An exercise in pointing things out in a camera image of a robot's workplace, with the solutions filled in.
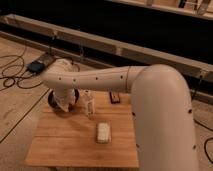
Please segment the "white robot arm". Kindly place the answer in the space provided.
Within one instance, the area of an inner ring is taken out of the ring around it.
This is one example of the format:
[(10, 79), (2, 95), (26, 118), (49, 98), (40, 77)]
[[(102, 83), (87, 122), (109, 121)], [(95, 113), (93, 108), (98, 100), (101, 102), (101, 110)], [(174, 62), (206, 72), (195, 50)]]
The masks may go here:
[(70, 89), (128, 93), (140, 171), (199, 171), (190, 90), (173, 67), (73, 72), (55, 63), (42, 74), (42, 81), (60, 99)]

